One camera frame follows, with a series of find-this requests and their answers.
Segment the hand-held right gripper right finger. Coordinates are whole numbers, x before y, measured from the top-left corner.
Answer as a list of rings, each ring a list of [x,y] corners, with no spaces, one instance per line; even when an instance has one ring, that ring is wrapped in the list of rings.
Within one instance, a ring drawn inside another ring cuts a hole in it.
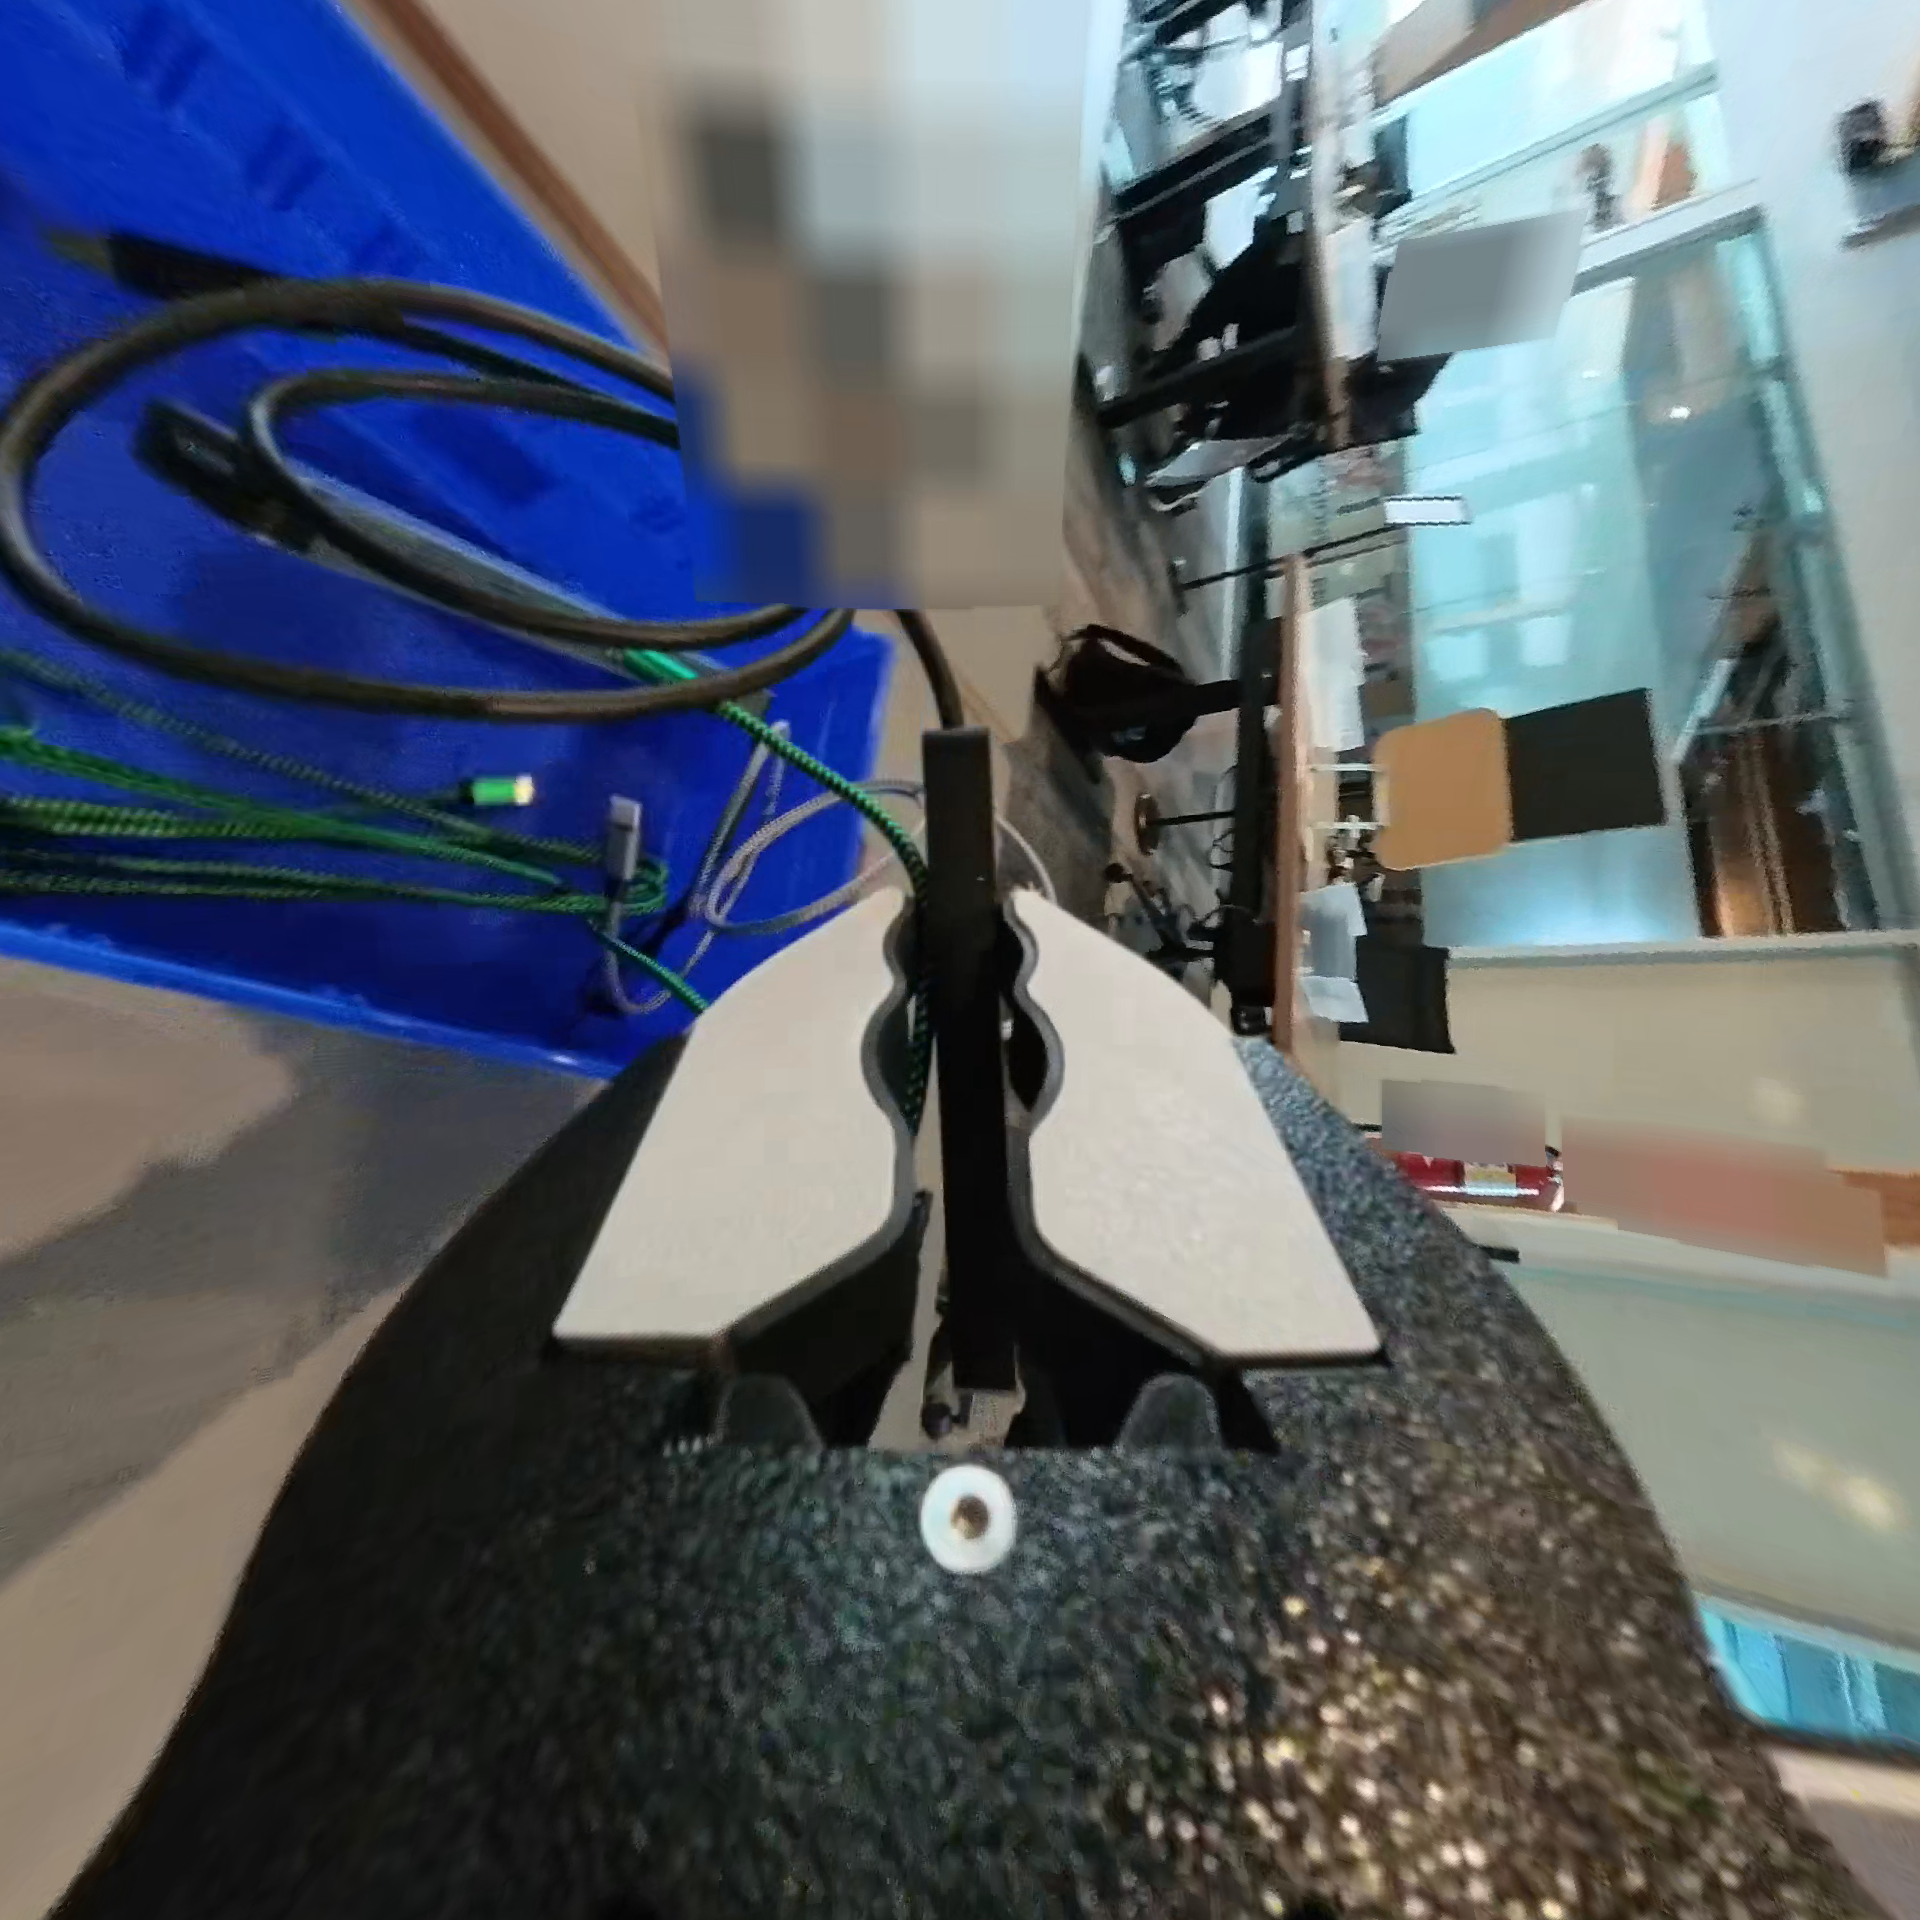
[[[1038,1447],[1119,1447],[1153,1381],[1273,1447],[1264,1378],[1382,1367],[1382,1329],[1230,1030],[1038,892],[1002,908],[1013,1318]]]

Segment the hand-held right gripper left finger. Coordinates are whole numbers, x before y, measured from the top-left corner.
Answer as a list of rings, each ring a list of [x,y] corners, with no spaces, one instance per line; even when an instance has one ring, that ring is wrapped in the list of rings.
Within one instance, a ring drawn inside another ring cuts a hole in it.
[[[911,901],[878,887],[682,1035],[552,1323],[567,1359],[774,1378],[869,1447],[913,1353],[931,1197],[905,1116]]]

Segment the silver metal rod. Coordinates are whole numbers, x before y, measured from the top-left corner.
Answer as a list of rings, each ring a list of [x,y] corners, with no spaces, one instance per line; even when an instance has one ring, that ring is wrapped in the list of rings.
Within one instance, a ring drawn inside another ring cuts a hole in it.
[[[925,734],[929,881],[921,960],[933,1030],[945,1181],[945,1332],[955,1387],[1018,1385],[1008,1284],[1018,1267],[1002,1080],[1002,905],[992,753],[983,727]]]

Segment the blue plastic bin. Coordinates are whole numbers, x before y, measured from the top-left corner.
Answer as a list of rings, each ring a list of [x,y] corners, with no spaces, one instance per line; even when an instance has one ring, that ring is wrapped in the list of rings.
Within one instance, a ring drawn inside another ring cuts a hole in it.
[[[346,2],[2,2],[2,951],[619,1073],[855,874],[646,356]]]

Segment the red fire extinguisher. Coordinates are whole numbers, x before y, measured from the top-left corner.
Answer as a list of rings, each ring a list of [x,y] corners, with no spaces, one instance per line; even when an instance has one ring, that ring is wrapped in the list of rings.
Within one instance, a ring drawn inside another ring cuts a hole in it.
[[[1553,1162],[1470,1162],[1388,1148],[1403,1181],[1439,1204],[1496,1204],[1523,1211],[1560,1211],[1563,1185]]]

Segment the wooden edged desk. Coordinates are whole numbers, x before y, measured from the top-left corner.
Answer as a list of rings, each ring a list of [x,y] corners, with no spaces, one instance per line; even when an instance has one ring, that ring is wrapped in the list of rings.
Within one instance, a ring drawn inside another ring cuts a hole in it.
[[[1297,1063],[1305,1029],[1303,892],[1311,887],[1303,637],[1311,622],[1311,560],[1278,568],[1280,612],[1241,644],[1233,849],[1225,894],[1223,981],[1237,1037],[1264,1037]]]

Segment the wooden back chair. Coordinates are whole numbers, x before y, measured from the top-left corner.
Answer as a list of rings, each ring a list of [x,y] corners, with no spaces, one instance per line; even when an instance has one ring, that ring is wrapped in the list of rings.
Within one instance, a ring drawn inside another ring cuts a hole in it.
[[[1376,857],[1408,874],[1516,845],[1670,819],[1653,692],[1636,684],[1553,707],[1384,730],[1372,759]]]

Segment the black backpack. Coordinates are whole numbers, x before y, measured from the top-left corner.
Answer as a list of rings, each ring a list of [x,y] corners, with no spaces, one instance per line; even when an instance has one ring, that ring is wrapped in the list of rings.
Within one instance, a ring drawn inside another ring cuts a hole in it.
[[[1034,671],[1034,704],[1082,759],[1159,763],[1189,730],[1241,701],[1237,679],[1198,681],[1167,649],[1118,627],[1078,627]]]

